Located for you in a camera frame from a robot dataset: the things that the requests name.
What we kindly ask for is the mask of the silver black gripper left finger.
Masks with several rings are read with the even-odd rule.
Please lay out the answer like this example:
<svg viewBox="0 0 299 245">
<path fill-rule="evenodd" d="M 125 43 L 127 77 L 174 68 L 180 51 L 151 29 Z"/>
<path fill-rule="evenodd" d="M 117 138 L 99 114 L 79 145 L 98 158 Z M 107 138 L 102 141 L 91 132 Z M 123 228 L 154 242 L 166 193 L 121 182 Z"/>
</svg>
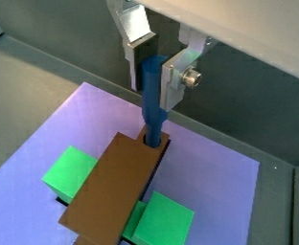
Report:
<svg viewBox="0 0 299 245">
<path fill-rule="evenodd" d="M 141 63 L 158 52 L 158 35 L 151 31 L 143 5 L 135 0 L 106 0 L 106 2 L 123 38 L 126 59 L 131 67 L 133 89 L 141 91 Z"/>
</svg>

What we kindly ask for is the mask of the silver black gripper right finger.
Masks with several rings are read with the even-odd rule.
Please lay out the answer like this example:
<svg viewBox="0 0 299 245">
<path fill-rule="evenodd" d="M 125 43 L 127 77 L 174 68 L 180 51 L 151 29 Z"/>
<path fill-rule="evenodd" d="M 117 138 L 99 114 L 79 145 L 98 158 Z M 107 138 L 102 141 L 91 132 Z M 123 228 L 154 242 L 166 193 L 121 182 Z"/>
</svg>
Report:
<svg viewBox="0 0 299 245">
<path fill-rule="evenodd" d="M 169 112 L 181 102 L 186 88 L 196 88 L 202 74 L 196 69 L 204 54 L 217 45 L 217 40 L 190 26 L 182 26 L 180 41 L 186 48 L 177 53 L 162 67 L 161 108 Z"/>
</svg>

